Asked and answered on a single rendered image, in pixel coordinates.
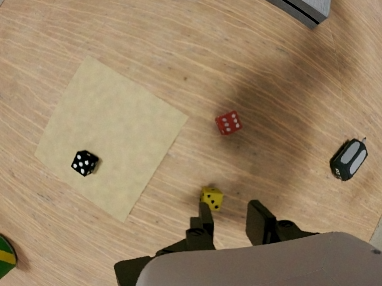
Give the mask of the yellow die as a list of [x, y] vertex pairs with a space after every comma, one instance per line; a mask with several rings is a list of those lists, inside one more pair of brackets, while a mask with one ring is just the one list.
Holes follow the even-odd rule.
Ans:
[[223, 193], [218, 188], [202, 187], [199, 202], [209, 204], [210, 210], [219, 211], [223, 199]]

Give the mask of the black die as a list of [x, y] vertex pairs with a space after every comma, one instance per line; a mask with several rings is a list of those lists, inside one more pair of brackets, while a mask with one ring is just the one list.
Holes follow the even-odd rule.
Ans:
[[98, 160], [96, 156], [87, 150], [78, 151], [71, 164], [71, 168], [85, 177], [93, 172]]

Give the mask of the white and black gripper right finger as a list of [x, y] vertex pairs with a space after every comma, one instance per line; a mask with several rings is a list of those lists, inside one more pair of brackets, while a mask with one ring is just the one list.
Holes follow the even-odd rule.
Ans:
[[257, 199], [248, 202], [246, 235], [252, 246], [277, 243], [320, 234], [318, 232], [303, 232], [293, 221], [278, 221], [276, 216]]

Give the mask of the beige square mat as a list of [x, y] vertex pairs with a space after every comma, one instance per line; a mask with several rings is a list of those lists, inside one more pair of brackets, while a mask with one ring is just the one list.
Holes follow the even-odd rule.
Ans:
[[[188, 118], [87, 55], [59, 100], [34, 156], [124, 223]], [[99, 159], [85, 177], [71, 168], [81, 150]]]

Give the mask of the green drink can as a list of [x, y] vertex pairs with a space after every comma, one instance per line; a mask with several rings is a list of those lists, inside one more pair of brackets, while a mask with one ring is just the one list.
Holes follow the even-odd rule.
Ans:
[[8, 241], [0, 236], [0, 280], [16, 266], [15, 253]]

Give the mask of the red die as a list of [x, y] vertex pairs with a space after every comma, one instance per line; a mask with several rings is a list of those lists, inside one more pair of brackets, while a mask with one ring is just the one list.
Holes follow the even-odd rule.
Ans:
[[235, 110], [215, 118], [215, 121], [221, 135], [229, 135], [243, 128]]

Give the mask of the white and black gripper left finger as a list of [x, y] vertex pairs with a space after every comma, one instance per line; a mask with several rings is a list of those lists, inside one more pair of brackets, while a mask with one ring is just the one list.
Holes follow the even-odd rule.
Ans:
[[190, 228], [186, 230], [185, 239], [157, 251], [153, 257], [148, 255], [115, 263], [114, 271], [117, 284], [118, 286], [136, 286], [144, 266], [160, 255], [202, 250], [216, 250], [214, 246], [214, 221], [209, 204], [206, 202], [199, 202], [199, 217], [190, 217]]

